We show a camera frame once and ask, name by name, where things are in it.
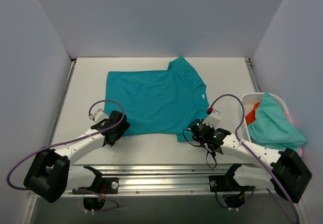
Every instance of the teal t-shirt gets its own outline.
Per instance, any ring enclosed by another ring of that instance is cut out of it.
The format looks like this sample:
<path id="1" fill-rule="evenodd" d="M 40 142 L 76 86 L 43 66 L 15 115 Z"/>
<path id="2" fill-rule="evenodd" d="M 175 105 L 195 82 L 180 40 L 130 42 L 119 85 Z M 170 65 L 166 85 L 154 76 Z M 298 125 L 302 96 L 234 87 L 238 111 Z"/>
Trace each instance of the teal t-shirt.
<path id="1" fill-rule="evenodd" d="M 105 98 L 124 107 L 131 124 L 124 136 L 165 133 L 185 141 L 183 129 L 207 117 L 206 85 L 183 57 L 170 62 L 167 70 L 109 72 Z M 105 104 L 108 115 L 114 109 L 120 111 L 112 103 Z"/>

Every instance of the white wall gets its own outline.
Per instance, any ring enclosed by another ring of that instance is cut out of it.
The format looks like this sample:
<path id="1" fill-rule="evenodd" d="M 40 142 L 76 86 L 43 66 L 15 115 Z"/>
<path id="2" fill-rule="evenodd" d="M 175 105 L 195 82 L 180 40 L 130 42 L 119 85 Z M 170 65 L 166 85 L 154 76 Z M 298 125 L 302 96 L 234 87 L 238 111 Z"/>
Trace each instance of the white wall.
<path id="1" fill-rule="evenodd" d="M 39 0 L 72 57 L 250 57 L 282 0 Z"/>
<path id="2" fill-rule="evenodd" d="M 0 62 L 0 223 L 18 223 L 27 193 L 7 186 L 7 172 L 49 144 L 71 64 L 38 0 L 0 0 Z"/>
<path id="3" fill-rule="evenodd" d="M 304 158 L 313 173 L 303 200 L 311 224 L 323 211 L 323 0 L 283 0 L 253 57 L 264 91 L 282 97 L 308 139 Z"/>

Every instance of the white laundry basket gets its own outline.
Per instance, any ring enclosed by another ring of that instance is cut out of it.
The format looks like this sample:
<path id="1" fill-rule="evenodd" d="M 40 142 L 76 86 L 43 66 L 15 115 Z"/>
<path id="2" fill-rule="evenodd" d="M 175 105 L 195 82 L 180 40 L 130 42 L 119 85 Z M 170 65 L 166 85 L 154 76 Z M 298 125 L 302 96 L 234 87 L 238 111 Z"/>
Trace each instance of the white laundry basket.
<path id="1" fill-rule="evenodd" d="M 249 93 L 249 94 L 245 94 L 241 98 L 241 101 L 242 101 L 242 104 L 244 107 L 244 111 L 245 111 L 245 116 L 248 115 L 253 110 L 253 107 L 256 103 L 261 102 L 263 94 L 264 93 Z M 283 102 L 283 100 L 274 94 L 270 94 L 270 95 L 281 106 L 284 113 L 289 116 L 287 107 L 286 107 L 285 103 Z M 247 127 L 247 123 L 246 123 L 246 119 L 243 119 L 243 125 L 241 126 L 241 129 L 242 129 L 242 133 L 243 133 L 243 139 L 251 141 L 248 127 Z"/>

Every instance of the orange cloth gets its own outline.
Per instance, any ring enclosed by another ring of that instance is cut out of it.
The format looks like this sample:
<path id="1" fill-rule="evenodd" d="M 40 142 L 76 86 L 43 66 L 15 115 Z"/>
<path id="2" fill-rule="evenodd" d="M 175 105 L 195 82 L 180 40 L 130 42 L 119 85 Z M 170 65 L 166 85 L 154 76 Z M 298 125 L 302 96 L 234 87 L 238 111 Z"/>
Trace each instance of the orange cloth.
<path id="1" fill-rule="evenodd" d="M 256 120 L 256 109 L 259 107 L 259 105 L 260 102 L 256 103 L 253 106 L 253 110 L 248 115 L 246 115 L 247 126 L 249 126 L 249 124 L 253 123 Z"/>

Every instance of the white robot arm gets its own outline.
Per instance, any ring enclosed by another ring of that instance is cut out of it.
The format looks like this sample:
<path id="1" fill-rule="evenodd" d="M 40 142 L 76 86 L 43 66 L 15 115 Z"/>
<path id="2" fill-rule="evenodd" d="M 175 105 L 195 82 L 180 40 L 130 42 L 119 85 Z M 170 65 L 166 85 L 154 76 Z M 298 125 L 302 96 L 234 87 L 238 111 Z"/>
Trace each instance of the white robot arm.
<path id="1" fill-rule="evenodd" d="M 279 180 L 291 200 L 298 203 L 312 178 L 312 173 L 298 153 L 290 148 L 285 151 L 269 149 L 245 140 L 242 140 L 242 144 L 235 134 L 221 128 L 215 128 L 220 121 L 219 119 L 218 113 L 211 112 L 205 120 L 194 120 L 189 124 L 188 129 L 193 134 L 193 140 L 199 142 L 200 146 L 209 151 L 213 157 L 217 152 L 234 156 L 255 166 L 233 164 L 225 174 L 228 185 L 256 186 L 275 190 L 286 199 L 281 188 L 267 172 L 271 171 L 271 174 Z M 262 160 L 266 168 L 247 148 Z"/>
<path id="2" fill-rule="evenodd" d="M 67 190 L 88 187 L 93 191 L 100 191 L 104 184 L 101 172 L 90 166 L 73 164 L 95 149 L 105 145 L 112 147 L 130 127 L 127 117 L 124 116 L 117 127 L 98 132 L 116 124 L 121 117 L 122 113 L 116 110 L 108 116 L 99 109 L 93 117 L 91 116 L 95 125 L 80 136 L 88 138 L 57 149 L 42 151 L 35 156 L 24 180 L 24 186 L 49 203 L 56 201 Z"/>

